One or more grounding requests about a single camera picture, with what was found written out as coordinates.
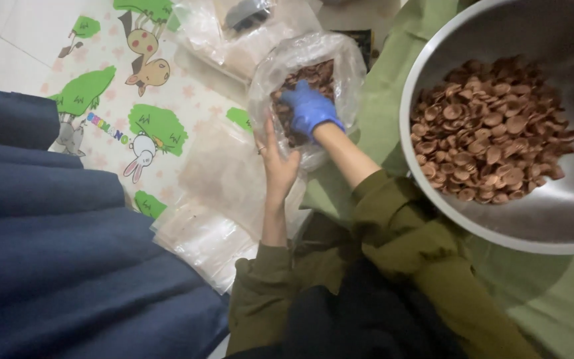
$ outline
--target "olive green sleeve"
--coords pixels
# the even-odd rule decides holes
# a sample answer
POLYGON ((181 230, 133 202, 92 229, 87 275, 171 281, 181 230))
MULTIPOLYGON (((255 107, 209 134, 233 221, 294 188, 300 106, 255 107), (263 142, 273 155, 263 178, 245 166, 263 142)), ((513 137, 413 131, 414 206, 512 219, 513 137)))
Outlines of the olive green sleeve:
POLYGON ((365 256, 390 280, 410 276, 469 357, 539 357, 473 276, 460 248, 467 233, 443 216, 428 215, 409 179, 379 171, 354 196, 352 233, 365 256))
POLYGON ((256 259, 236 261, 227 355, 280 342, 296 293, 289 249, 260 244, 256 259))

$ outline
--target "bowl rim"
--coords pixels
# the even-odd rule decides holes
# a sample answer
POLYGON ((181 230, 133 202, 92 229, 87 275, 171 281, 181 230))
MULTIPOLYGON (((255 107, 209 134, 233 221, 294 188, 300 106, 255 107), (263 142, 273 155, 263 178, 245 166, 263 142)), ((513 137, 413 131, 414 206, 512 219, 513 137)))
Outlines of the bowl rim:
POLYGON ((403 87, 399 118, 400 141, 402 143, 403 154, 407 164, 409 165, 411 174, 415 178, 419 187, 422 189, 422 192, 425 193, 425 195, 443 214, 448 216, 458 225, 465 228, 468 232, 503 247, 508 247, 523 252, 557 255, 574 254, 574 243, 539 243, 535 241, 522 240, 520 238, 492 231, 461 215, 458 211, 452 208, 436 190, 431 187, 429 181, 422 174, 420 165, 415 159, 415 151, 413 149, 413 145, 411 144, 411 138, 408 135, 411 133, 410 109, 413 102, 413 91, 422 70, 424 69, 427 61, 433 55, 437 47, 468 20, 474 18, 480 13, 489 11, 492 8, 503 4, 513 3, 515 1, 518 0, 481 0, 454 16, 454 18, 447 22, 426 43, 417 59, 413 63, 411 71, 409 72, 403 87))

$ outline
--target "hand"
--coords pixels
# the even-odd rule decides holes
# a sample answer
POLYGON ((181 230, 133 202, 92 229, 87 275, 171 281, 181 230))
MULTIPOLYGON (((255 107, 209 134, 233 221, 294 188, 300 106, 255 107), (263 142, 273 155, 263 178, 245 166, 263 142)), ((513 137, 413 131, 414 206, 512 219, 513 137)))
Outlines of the hand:
POLYGON ((274 124, 271 118, 265 122, 265 133, 267 134, 267 145, 264 146, 258 140, 256 134, 256 145, 260 149, 260 155, 265 162, 265 174, 267 176, 267 205, 284 205, 291 190, 291 186, 296 181, 298 167, 300 164, 300 152, 291 152, 289 158, 284 161, 278 153, 278 143, 274 133, 274 124))
POLYGON ((309 88, 307 80, 300 80, 296 84, 296 91, 285 91, 281 100, 286 102, 293 110, 291 128, 301 134, 309 136, 312 142, 314 128, 323 122, 335 123, 343 132, 344 126, 338 120, 335 105, 317 90, 309 88))

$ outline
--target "cartoon giraffe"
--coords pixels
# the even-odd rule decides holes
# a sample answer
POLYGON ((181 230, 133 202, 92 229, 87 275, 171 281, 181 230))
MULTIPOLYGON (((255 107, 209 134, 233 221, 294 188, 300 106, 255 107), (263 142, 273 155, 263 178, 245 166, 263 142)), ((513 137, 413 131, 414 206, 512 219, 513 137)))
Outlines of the cartoon giraffe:
POLYGON ((152 32, 143 29, 151 17, 152 12, 147 17, 145 13, 141 13, 134 22, 134 30, 132 30, 132 12, 126 12, 119 17, 130 50, 141 55, 132 62, 133 75, 126 81, 127 85, 139 87, 139 96, 143 96, 148 85, 161 86, 170 78, 170 64, 167 61, 156 59, 148 62, 159 49, 159 38, 164 30, 164 24, 154 24, 152 32))

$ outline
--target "bare hand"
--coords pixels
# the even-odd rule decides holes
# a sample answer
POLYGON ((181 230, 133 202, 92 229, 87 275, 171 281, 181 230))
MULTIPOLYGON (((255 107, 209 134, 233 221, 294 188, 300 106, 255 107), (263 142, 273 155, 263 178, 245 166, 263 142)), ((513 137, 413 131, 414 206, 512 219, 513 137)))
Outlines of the bare hand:
POLYGON ((300 152, 291 152, 287 160, 281 158, 278 152, 278 144, 274 133, 274 124, 271 118, 265 122, 265 133, 267 134, 267 145, 264 146, 254 134, 256 145, 260 149, 260 155, 265 162, 265 174, 267 175, 267 204, 279 206, 284 204, 284 200, 291 190, 291 186, 296 181, 298 167, 300 163, 300 152))

